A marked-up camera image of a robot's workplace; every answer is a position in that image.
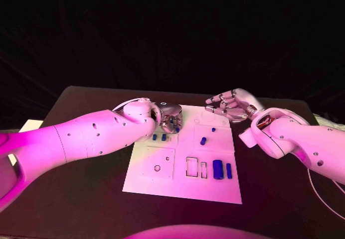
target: dark table surface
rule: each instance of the dark table surface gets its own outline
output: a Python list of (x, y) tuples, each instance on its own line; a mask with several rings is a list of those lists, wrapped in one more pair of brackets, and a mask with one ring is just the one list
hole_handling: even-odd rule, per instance
[[(138, 97), (204, 106), (210, 95), (68, 87), (42, 127), (113, 109)], [(288, 108), (318, 124), (305, 102), (260, 100), (268, 108)], [(133, 151), (129, 146), (47, 172), (0, 213), (0, 235), (113, 239), (168, 225), (203, 224), (284, 239), (345, 238), (345, 221), (320, 201), (304, 164), (291, 154), (275, 159), (259, 146), (247, 148), (239, 134), (249, 126), (249, 120), (232, 125), (243, 205), (123, 192)], [(318, 187), (331, 195), (338, 193), (331, 180), (312, 175)]]

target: white board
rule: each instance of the white board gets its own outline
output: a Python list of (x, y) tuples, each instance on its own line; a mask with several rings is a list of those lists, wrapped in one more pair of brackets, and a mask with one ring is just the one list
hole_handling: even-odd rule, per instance
[[(182, 115), (182, 130), (168, 134), (167, 141), (162, 141), (159, 128), (157, 140), (135, 143), (123, 191), (242, 204), (229, 120), (197, 106), (182, 106)], [(206, 145), (200, 144), (203, 137), (207, 137)], [(213, 161), (217, 159), (223, 161), (223, 180), (214, 179)], [(190, 175), (195, 175), (195, 161), (197, 177), (187, 176), (188, 163)], [(233, 179), (227, 178), (227, 163), (232, 164)]]

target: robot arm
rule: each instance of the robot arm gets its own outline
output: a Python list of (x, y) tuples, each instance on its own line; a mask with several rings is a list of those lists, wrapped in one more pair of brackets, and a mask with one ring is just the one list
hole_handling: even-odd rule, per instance
[[(0, 134), (0, 211), (53, 168), (145, 141), (159, 125), (167, 132), (177, 132), (182, 127), (182, 108), (159, 105), (141, 98), (122, 104), (118, 111), (99, 111), (58, 125)], [(18, 172), (6, 158), (9, 154), (16, 157)]]
[(240, 134), (249, 147), (259, 145), (273, 158), (292, 153), (311, 170), (345, 184), (344, 131), (311, 126), (288, 109), (265, 109), (245, 89), (217, 95), (207, 104), (219, 101), (220, 108), (207, 106), (207, 111), (224, 115), (232, 122), (253, 120), (250, 128)]

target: robotic hand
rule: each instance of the robotic hand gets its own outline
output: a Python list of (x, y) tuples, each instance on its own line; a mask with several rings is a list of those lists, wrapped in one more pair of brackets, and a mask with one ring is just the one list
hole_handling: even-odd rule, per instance
[(265, 109), (256, 97), (245, 90), (224, 92), (207, 100), (220, 102), (220, 108), (206, 110), (226, 116), (233, 123), (253, 120), (240, 134), (246, 145), (256, 144), (273, 158), (292, 153), (305, 166), (345, 184), (345, 132), (328, 126), (311, 126), (307, 120), (288, 109)]
[[(0, 134), (0, 211), (48, 170), (145, 141), (158, 126), (168, 133), (180, 131), (182, 107), (138, 98), (113, 111), (90, 113), (28, 132)], [(9, 154), (16, 157), (18, 171), (8, 159)]]

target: black curtain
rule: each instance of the black curtain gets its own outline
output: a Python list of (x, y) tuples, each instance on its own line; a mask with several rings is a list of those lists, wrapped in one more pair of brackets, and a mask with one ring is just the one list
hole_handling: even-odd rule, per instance
[(343, 4), (230, 2), (4, 3), (0, 128), (44, 119), (70, 85), (245, 88), (345, 123)]

